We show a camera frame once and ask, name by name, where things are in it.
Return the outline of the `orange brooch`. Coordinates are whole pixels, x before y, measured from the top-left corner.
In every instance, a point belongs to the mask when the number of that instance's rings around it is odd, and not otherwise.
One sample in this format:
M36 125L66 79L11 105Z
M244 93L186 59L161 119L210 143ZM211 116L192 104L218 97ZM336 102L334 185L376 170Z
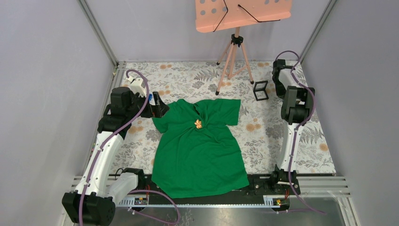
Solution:
M196 120L194 124L195 124L195 127L197 129L201 129L202 128L202 122L200 120Z

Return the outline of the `green t-shirt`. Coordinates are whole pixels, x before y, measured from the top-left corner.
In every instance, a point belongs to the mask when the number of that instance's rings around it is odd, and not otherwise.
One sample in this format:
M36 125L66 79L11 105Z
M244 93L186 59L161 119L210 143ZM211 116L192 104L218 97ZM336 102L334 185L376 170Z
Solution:
M248 186L240 146L230 131L238 125L241 101L179 99L169 107L162 118L153 119L161 138L152 181L171 198L220 195Z

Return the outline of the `black display box frame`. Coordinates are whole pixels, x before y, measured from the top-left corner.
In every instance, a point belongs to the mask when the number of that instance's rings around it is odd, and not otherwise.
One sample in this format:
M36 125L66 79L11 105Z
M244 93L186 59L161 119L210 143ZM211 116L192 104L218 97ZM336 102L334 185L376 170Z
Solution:
M269 96L267 94L266 88L268 81L257 81L253 87L253 93L256 101L268 100Z

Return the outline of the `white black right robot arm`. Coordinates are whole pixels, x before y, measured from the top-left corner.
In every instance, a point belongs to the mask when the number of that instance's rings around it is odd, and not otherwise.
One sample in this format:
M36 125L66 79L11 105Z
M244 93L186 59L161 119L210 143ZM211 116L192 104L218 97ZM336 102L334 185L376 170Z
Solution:
M273 62L272 80L277 96L283 100L280 115L283 120L283 143L280 157L269 180L275 194L289 194L293 187L299 194L296 179L296 159L305 121L314 112L314 88L305 88L292 75L293 66L284 59Z

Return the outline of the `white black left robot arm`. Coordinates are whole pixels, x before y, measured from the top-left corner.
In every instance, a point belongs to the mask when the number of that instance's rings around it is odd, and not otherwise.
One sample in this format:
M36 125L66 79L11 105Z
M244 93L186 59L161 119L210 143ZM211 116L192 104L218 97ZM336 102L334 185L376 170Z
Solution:
M113 184L108 186L107 181L132 119L161 118L169 110L158 92L152 93L152 100L154 105L150 104L149 98L128 87L112 90L110 103L98 123L95 147L83 177L74 190L62 198L62 205L73 223L108 226L116 205L130 191L139 194L145 190L142 169L125 168Z

